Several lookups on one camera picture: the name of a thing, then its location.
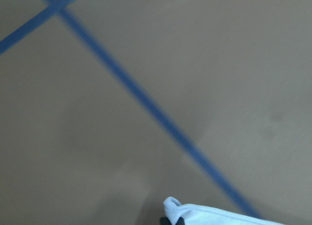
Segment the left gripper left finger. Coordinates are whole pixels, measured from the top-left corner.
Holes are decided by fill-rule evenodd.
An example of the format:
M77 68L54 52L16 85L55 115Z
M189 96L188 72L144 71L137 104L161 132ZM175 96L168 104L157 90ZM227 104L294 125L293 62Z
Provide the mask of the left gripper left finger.
M160 225L169 225L169 219L167 217L161 217L159 219L159 224Z

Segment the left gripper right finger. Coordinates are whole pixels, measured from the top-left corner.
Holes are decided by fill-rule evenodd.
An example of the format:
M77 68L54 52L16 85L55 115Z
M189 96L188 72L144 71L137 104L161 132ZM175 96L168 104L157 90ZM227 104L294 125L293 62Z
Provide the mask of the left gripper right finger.
M185 225L184 219L183 218L179 218L176 225Z

